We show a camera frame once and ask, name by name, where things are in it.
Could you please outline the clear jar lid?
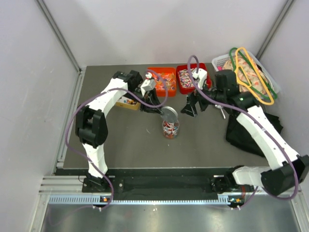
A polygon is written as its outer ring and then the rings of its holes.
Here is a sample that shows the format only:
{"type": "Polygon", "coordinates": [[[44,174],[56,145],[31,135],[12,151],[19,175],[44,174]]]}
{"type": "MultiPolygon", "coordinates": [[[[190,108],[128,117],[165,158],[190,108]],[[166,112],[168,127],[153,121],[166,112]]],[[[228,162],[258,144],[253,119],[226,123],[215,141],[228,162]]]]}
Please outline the clear jar lid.
{"type": "Polygon", "coordinates": [[[161,109],[161,118],[168,123],[175,123],[178,121],[178,113],[171,106],[164,106],[161,109]]]}

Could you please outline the metal scoop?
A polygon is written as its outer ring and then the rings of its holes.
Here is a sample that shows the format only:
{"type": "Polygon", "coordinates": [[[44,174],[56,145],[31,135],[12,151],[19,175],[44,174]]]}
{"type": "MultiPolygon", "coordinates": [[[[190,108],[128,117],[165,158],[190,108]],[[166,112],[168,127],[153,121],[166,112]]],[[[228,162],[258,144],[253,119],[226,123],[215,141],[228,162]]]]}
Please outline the metal scoop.
{"type": "Polygon", "coordinates": [[[218,108],[220,109],[220,111],[221,111],[221,114],[222,114],[222,117],[223,117],[223,119],[226,119],[226,116],[225,116],[225,112],[224,112],[224,108],[222,107],[222,106],[218,106],[218,108]]]}

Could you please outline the gold candy tin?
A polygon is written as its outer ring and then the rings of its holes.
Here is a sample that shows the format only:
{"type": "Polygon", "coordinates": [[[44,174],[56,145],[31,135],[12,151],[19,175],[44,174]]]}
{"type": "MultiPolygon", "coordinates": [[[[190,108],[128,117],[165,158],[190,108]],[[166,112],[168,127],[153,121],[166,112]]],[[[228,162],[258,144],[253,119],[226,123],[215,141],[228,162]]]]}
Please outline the gold candy tin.
{"type": "Polygon", "coordinates": [[[123,107],[130,110],[139,110],[140,103],[130,98],[122,96],[115,104],[116,106],[123,107]]]}

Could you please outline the clear glass jar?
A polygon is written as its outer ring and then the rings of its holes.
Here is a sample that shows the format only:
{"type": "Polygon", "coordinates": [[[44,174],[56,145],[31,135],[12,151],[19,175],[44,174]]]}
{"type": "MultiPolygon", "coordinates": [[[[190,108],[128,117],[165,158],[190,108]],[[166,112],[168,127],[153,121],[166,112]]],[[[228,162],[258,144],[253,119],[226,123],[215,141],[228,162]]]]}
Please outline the clear glass jar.
{"type": "Polygon", "coordinates": [[[163,128],[163,135],[168,139],[174,139],[178,136],[179,133],[179,121],[170,123],[167,121],[163,121],[162,128],[163,128]]]}

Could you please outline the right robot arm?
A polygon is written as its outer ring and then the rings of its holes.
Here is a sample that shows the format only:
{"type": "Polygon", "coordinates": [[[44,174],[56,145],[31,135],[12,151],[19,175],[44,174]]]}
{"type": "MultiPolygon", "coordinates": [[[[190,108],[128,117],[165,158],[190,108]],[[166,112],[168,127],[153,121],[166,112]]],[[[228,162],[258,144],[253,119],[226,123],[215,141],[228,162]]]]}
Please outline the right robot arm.
{"type": "Polygon", "coordinates": [[[231,168],[224,174],[224,184],[219,190],[237,191],[242,185],[250,185],[261,187],[275,198],[289,189],[294,189],[295,196],[298,185],[309,172],[309,157],[299,155],[283,140],[251,92],[240,92],[232,70],[216,72],[213,90],[205,85],[205,70],[195,68],[188,73],[195,90],[187,96],[186,106],[181,112],[197,116],[196,104],[201,111],[209,105],[222,106],[253,138],[269,165],[266,169],[243,165],[231,168]]]}

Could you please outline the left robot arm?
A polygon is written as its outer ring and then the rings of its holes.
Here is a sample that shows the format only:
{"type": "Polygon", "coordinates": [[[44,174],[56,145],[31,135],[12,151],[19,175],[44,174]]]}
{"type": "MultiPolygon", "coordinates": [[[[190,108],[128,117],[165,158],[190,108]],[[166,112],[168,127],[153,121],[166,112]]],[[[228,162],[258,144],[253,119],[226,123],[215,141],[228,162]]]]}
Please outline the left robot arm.
{"type": "Polygon", "coordinates": [[[138,71],[117,71],[105,89],[97,96],[81,104],[75,116],[75,134],[82,143],[88,159],[87,180],[98,191],[106,191],[110,185],[105,176],[108,167],[104,157],[104,143],[108,137],[106,117],[117,101],[130,97],[141,103],[141,110],[162,115],[163,103],[156,94],[155,71],[147,70],[145,77],[138,71]]]}

